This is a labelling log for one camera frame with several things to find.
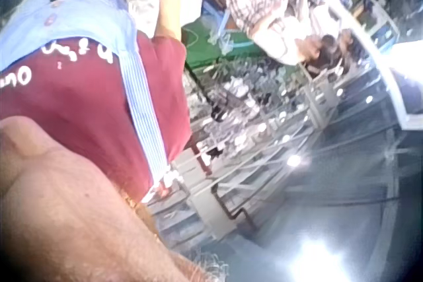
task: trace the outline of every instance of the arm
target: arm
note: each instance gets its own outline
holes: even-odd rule
[[[155,36],[164,36],[181,41],[180,27],[181,0],[159,0],[159,18]]]
[[[298,20],[300,22],[309,19],[310,17],[310,9],[309,9],[309,0],[299,0],[299,12],[298,12]]]

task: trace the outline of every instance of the plaid shirt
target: plaid shirt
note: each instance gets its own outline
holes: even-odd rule
[[[276,0],[225,2],[237,26],[249,35],[257,22],[272,10]],[[280,63],[295,65],[299,62],[295,39],[304,39],[308,34],[296,17],[284,17],[275,20],[266,32],[254,37],[254,41]]]
[[[272,9],[275,0],[225,0],[241,31],[249,34],[255,24]]]

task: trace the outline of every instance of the dark hair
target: dark hair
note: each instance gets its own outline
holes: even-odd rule
[[[322,48],[317,59],[307,62],[306,67],[312,66],[320,71],[336,67],[342,58],[342,52],[337,40],[333,36],[323,36]]]

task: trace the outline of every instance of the green floor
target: green floor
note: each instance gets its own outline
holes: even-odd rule
[[[184,43],[187,47],[186,61],[192,69],[199,68],[205,65],[211,65],[217,59],[222,58],[223,55],[219,45],[211,45],[208,43],[210,37],[209,30],[204,27],[201,20],[187,24],[182,28]],[[247,36],[243,33],[232,34],[231,38],[235,43],[250,42]],[[264,52],[255,44],[245,48],[234,49],[228,53],[224,58],[231,59],[235,56],[248,55],[264,55]]]

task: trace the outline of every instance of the hand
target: hand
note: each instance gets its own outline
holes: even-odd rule
[[[287,7],[288,7],[288,0],[279,0],[274,4],[272,8],[272,12],[274,15],[278,17],[283,17],[285,15]]]

